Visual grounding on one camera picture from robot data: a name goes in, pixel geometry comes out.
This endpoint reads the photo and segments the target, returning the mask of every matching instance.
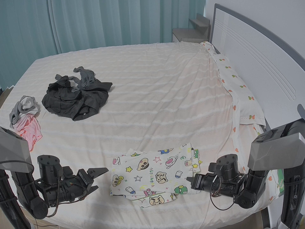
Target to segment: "bed sheet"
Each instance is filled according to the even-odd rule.
[[[73,73],[79,66],[93,70],[97,79],[113,86],[99,114],[74,122],[49,113],[41,100],[56,74],[79,77]],[[232,97],[219,81],[215,62],[200,44],[106,47],[38,59],[0,109],[1,126],[9,128],[9,113],[23,95],[34,96],[41,108],[37,120],[43,137],[31,152],[35,179],[39,178],[36,157],[42,154],[57,156],[62,166],[70,166],[76,173],[81,168],[110,168],[112,159],[130,148],[150,152],[190,142],[199,149],[200,170],[206,173],[210,162],[235,151]],[[243,128],[249,132],[243,135],[240,131],[245,155],[257,133],[253,126]],[[47,220],[72,229],[218,228],[265,208],[270,197],[276,196],[269,189],[276,182],[268,180],[266,192],[249,210],[233,205],[219,211],[206,192],[142,209],[123,197],[109,196],[110,174],[95,179],[99,189],[84,201],[60,205],[56,216]],[[226,208],[232,199],[220,197],[214,202]]]

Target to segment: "curtain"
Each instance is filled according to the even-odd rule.
[[[38,58],[115,45],[171,42],[205,0],[0,0],[0,85]]]

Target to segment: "pillow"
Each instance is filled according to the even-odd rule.
[[[238,76],[224,54],[217,54],[213,45],[204,42],[203,46],[210,53],[219,69],[219,76],[224,88],[233,97],[233,109],[240,109],[240,124],[259,124],[266,126],[265,116],[258,101],[247,87],[247,84]]]

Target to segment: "black clothing pile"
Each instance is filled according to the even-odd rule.
[[[42,105],[51,113],[69,117],[72,120],[83,120],[96,115],[108,99],[111,82],[100,82],[95,79],[94,72],[83,67],[74,69],[81,73],[77,77],[61,77],[56,75],[57,82],[49,84],[47,94],[42,99]],[[78,87],[71,87],[70,80]]]

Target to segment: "white headboard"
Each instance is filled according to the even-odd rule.
[[[305,118],[305,59],[291,46],[253,20],[219,4],[215,4],[210,42],[246,82],[271,128],[297,120],[300,115]]]

